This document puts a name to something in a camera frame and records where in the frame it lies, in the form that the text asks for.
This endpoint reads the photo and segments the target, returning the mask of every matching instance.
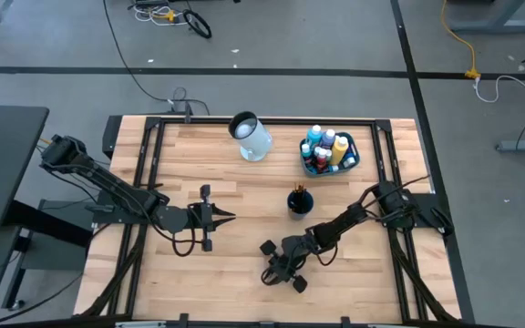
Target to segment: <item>blue tray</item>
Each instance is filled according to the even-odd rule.
[[[321,174],[316,174],[316,173],[313,173],[312,171],[310,171],[306,166],[305,166],[305,159],[303,158],[303,155],[301,155],[301,165],[303,166],[303,171],[305,172],[305,175],[309,178],[320,178],[320,177],[327,177],[327,176],[331,176],[331,175],[334,175],[334,174],[340,174],[340,173],[344,173],[344,172],[347,172],[348,170],[350,169],[353,169],[355,168],[358,164],[360,164],[360,152],[357,151],[357,148],[355,147],[355,142],[354,142],[354,138],[352,138],[352,136],[349,135],[349,133],[345,133],[345,132],[338,132],[338,133],[335,133],[336,136],[339,136],[339,137],[346,137],[347,138],[347,142],[349,143],[349,148],[352,149],[352,153],[354,154],[354,159],[355,159],[355,164],[352,165],[351,167],[349,168],[346,168],[346,169],[339,169],[338,171],[336,172],[324,172],[324,173],[321,173]],[[305,143],[305,139],[301,140],[301,143],[299,144],[299,153],[301,154],[301,146]]]

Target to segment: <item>gray floor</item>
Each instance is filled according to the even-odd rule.
[[[315,0],[193,2],[194,10],[211,24],[214,38],[208,41],[185,27],[138,22],[126,10],[126,0],[108,4],[132,67],[406,69],[387,1],[341,0],[328,7]],[[438,22],[440,1],[400,4],[418,71],[468,69],[467,48]],[[485,9],[454,4],[448,18],[485,15]],[[525,18],[525,6],[517,16]],[[482,73],[519,71],[525,35],[466,39],[478,50]],[[233,49],[240,51],[234,54]],[[122,67],[99,0],[15,0],[0,25],[0,66]],[[417,117],[404,78],[142,76],[139,82],[162,97],[185,87],[189,97],[206,101],[213,115],[247,109],[279,116]],[[500,101],[485,104],[476,98],[471,81],[420,80],[420,85],[476,320],[525,327],[525,154],[493,150],[498,140],[517,137],[525,122],[525,90],[504,82]],[[493,82],[480,87],[485,97],[494,97]],[[80,138],[99,159],[108,115],[169,109],[144,96],[130,77],[119,75],[0,74],[0,104],[50,108],[44,137],[57,133]],[[37,164],[33,158],[18,192],[20,200],[36,205],[42,198],[83,198],[81,191],[49,177]],[[76,274],[28,272],[20,296],[33,304]],[[16,321],[67,317],[76,295],[75,285]],[[0,310],[0,316],[6,314]]]

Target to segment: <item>wooden table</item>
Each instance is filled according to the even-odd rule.
[[[110,170],[129,183],[137,165],[144,122],[145,117],[128,116],[120,125]],[[403,181],[427,175],[415,121],[391,119],[391,124]],[[263,242],[270,239],[280,244],[286,236],[303,234],[308,226],[332,220],[378,181],[368,128],[335,127],[354,137],[361,154],[358,167],[345,174],[309,179],[298,155],[298,143],[308,127],[266,127],[273,135],[272,151],[260,162],[247,162],[226,125],[166,126],[157,178],[163,186],[159,191],[171,198],[170,205],[185,207],[199,201],[200,186],[209,183],[211,202],[236,213],[237,220],[211,235],[212,252],[196,248],[186,258],[175,256],[170,242],[149,229],[134,318],[178,320],[181,313],[189,313],[193,321],[337,323],[341,316],[349,316],[353,323],[400,323],[386,229],[372,221],[342,237],[332,265],[323,267],[317,259],[309,258],[301,270],[309,282],[302,294],[290,283],[272,287],[261,283],[268,261],[259,250]],[[149,149],[155,144],[155,135],[151,137]],[[381,140],[387,159],[386,141]],[[143,181],[149,175],[149,162]],[[295,182],[304,183],[315,201],[313,211],[301,221],[287,216],[286,197]],[[426,180],[409,188],[413,192],[430,190]],[[113,225],[92,242],[75,313],[88,308],[111,278],[122,229]],[[414,229],[413,235],[423,280],[448,312],[459,317],[440,234],[420,228]],[[411,314],[416,318],[412,285],[408,278],[405,280]],[[121,288],[121,311],[128,283]]]

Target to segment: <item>paint bottle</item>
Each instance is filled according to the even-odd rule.
[[[309,149],[309,145],[305,143],[301,145],[301,155],[303,156],[305,165],[311,164],[313,157],[311,156],[311,150]]]
[[[317,145],[319,145],[319,141],[321,141],[321,127],[318,125],[314,125],[312,128],[307,131],[307,144],[314,149]]]
[[[354,156],[349,157],[349,158],[347,158],[347,159],[344,159],[344,168],[347,169],[347,168],[351,167],[351,166],[354,165],[354,164],[355,164],[355,158],[354,158]]]
[[[323,173],[327,166],[327,150],[319,149],[319,155],[317,155],[317,173]]]
[[[338,138],[332,147],[332,158],[329,160],[329,165],[339,164],[344,158],[348,146],[346,137]]]
[[[331,149],[335,141],[335,131],[328,129],[322,136],[319,146],[323,149]]]

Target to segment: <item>pen holder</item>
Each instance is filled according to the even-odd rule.
[[[314,207],[314,198],[307,191],[303,193],[302,203],[297,204],[295,201],[295,193],[291,191],[289,197],[287,197],[287,208],[289,211],[289,217],[293,220],[300,220],[304,218]]]

